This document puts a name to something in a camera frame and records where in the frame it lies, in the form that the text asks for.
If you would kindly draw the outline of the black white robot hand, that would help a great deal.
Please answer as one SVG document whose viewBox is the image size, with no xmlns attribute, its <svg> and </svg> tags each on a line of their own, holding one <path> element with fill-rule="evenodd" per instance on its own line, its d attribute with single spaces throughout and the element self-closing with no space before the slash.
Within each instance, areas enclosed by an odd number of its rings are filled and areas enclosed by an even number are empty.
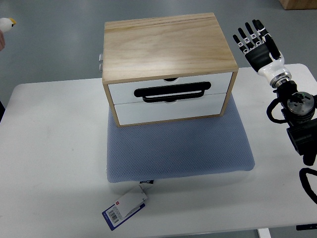
<svg viewBox="0 0 317 238">
<path fill-rule="evenodd" d="M 252 24 L 254 28 L 245 23 L 249 36 L 238 28 L 240 35 L 233 35 L 233 39 L 254 71 L 264 77 L 272 88 L 278 88 L 291 80 L 292 75 L 284 66 L 284 57 L 262 22 L 254 19 Z"/>
</svg>

